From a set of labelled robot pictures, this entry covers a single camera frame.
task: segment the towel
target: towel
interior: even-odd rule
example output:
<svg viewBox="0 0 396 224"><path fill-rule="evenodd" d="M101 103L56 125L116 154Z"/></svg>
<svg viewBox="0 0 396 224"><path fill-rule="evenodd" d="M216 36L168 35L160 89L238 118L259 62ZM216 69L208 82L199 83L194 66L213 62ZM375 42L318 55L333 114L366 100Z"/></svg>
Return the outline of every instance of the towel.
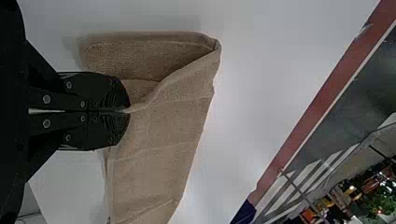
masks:
<svg viewBox="0 0 396 224"><path fill-rule="evenodd" d="M112 224L167 223L183 196L214 94L219 41L193 32L92 35L82 65L118 77L127 132L104 156Z"/></svg>

